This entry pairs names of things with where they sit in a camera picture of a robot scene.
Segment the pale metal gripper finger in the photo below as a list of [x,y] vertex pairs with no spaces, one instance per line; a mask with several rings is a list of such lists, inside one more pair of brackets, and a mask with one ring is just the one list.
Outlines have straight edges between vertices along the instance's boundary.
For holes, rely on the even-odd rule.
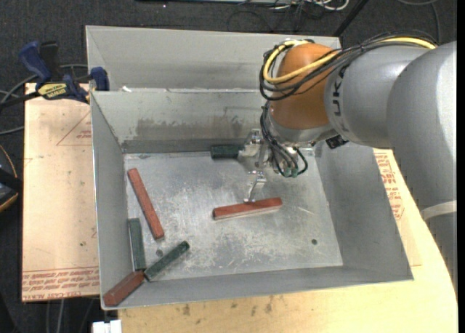
[[262,132],[260,129],[252,129],[243,144],[240,156],[244,158],[254,157],[258,154],[262,145]]
[[267,178],[262,170],[256,169],[249,172],[249,182],[246,196],[244,198],[245,203],[255,202],[258,193],[263,189],[267,183]]

